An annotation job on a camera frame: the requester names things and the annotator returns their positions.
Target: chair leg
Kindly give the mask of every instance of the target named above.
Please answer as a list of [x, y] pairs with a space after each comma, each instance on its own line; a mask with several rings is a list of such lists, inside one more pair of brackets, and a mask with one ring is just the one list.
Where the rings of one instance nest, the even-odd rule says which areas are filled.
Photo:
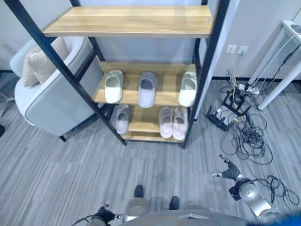
[[0, 118], [4, 115], [4, 113], [6, 112], [6, 110], [8, 109], [9, 107], [9, 103], [14, 101], [15, 99], [13, 98], [10, 98], [10, 99], [7, 99], [5, 104], [4, 104], [4, 108], [2, 109], [1, 113], [0, 113]]
[[60, 136], [60, 139], [63, 141], [63, 142], [66, 142], [66, 138], [64, 136]]

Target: white wall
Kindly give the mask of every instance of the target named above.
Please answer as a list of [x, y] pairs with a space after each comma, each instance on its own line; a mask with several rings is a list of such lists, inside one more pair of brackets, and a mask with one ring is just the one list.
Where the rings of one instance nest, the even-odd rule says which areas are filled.
[[[216, 2], [217, 2], [216, 0], [209, 0], [208, 1], [208, 5], [209, 6], [211, 5], [210, 10], [211, 10], [212, 15], [214, 15], [217, 12]], [[199, 103], [198, 103], [198, 108], [197, 108], [197, 112], [196, 112], [196, 115], [195, 115], [195, 119], [198, 118], [201, 106], [203, 104], [203, 101], [204, 101], [204, 98], [206, 96], [208, 87], [210, 85], [211, 78], [213, 77], [214, 72], [217, 69], [217, 64], [218, 64], [218, 61], [219, 61], [219, 59], [222, 55], [222, 49], [223, 49], [223, 46], [225, 45], [225, 40], [227, 39], [227, 37], [229, 35], [231, 25], [233, 23], [233, 20], [235, 18], [237, 10], [238, 10], [239, 3], [240, 3], [240, 0], [232, 0], [232, 1], [230, 1], [229, 5], [228, 5], [228, 9], [227, 9], [227, 13], [226, 13], [223, 25], [222, 25], [220, 37], [219, 37], [219, 40], [218, 40], [217, 45], [216, 45], [216, 49], [215, 49], [215, 52], [214, 52], [214, 56], [213, 56], [211, 65], [210, 65], [210, 69], [208, 71], [208, 75], [207, 75], [207, 79], [205, 81], [204, 88], [202, 90], [202, 95], [201, 95], [201, 98], [200, 98]], [[200, 46], [200, 52], [204, 47], [205, 47], [204, 45]]]
[[[227, 69], [232, 67], [232, 63], [230, 55], [226, 55], [225, 51], [228, 45], [237, 45], [249, 46], [239, 64], [237, 77], [250, 77], [279, 33], [281, 21], [293, 20], [300, 8], [300, 0], [241, 0], [214, 76], [227, 76]], [[285, 56], [295, 47], [293, 44], [288, 45], [271, 65], [271, 71], [263, 77], [271, 77]], [[300, 60], [300, 56], [298, 53], [288, 62], [281, 69], [278, 78], [283, 78], [296, 60]]]
[[[42, 28], [70, 7], [69, 0], [21, 0], [38, 26]], [[199, 5], [201, 0], [82, 0], [86, 5]], [[10, 58], [30, 38], [9, 8], [0, 1], [0, 69], [9, 69]], [[194, 39], [151, 39], [98, 37], [107, 61], [190, 63]]]
[[[71, 6], [68, 0], [21, 0], [20, 2], [39, 28], [47, 25]], [[0, 34], [0, 69], [9, 70], [9, 60], [30, 36], [4, 1], [0, 1]]]
[[[81, 0], [89, 5], [199, 5], [201, 0]], [[194, 39], [97, 37], [106, 61], [191, 63]]]

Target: electrical outlet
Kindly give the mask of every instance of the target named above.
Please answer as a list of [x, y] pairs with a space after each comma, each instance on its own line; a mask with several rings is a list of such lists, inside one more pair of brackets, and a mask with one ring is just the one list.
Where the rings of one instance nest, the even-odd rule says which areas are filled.
[[239, 55], [242, 54], [242, 53], [246, 54], [248, 49], [249, 49], [248, 46], [241, 46], [241, 47], [239, 47], [239, 49], [237, 51], [237, 54], [239, 54]]
[[233, 53], [235, 53], [235, 50], [236, 50], [236, 46], [235, 45], [228, 45], [226, 53], [227, 54], [233, 54]]

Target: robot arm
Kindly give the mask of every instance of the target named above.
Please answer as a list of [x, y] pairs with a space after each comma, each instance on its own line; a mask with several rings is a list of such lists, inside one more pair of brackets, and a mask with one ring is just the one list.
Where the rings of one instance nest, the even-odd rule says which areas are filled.
[[243, 176], [234, 163], [224, 155], [219, 156], [228, 164], [228, 169], [222, 173], [211, 173], [211, 176], [233, 179], [236, 183], [229, 192], [236, 201], [243, 200], [257, 218], [279, 215], [272, 204], [260, 195], [258, 187], [249, 178]]

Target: white slipper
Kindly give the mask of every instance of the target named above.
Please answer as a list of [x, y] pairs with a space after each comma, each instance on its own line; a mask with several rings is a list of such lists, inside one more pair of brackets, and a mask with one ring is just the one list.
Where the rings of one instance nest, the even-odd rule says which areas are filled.
[[131, 109], [129, 105], [118, 105], [116, 131], [118, 134], [125, 134], [128, 131]]
[[110, 71], [105, 78], [105, 100], [108, 103], [116, 103], [122, 98], [122, 86], [124, 75], [121, 70]]
[[154, 73], [143, 72], [139, 80], [139, 106], [152, 107], [155, 104], [158, 80]]
[[162, 107], [159, 111], [160, 135], [170, 138], [173, 135], [173, 111], [170, 107]]
[[187, 112], [180, 107], [176, 107], [173, 112], [173, 119], [173, 137], [176, 140], [183, 140], [187, 129]]
[[197, 77], [195, 72], [186, 72], [183, 75], [179, 104], [185, 107], [193, 105], [197, 93]]

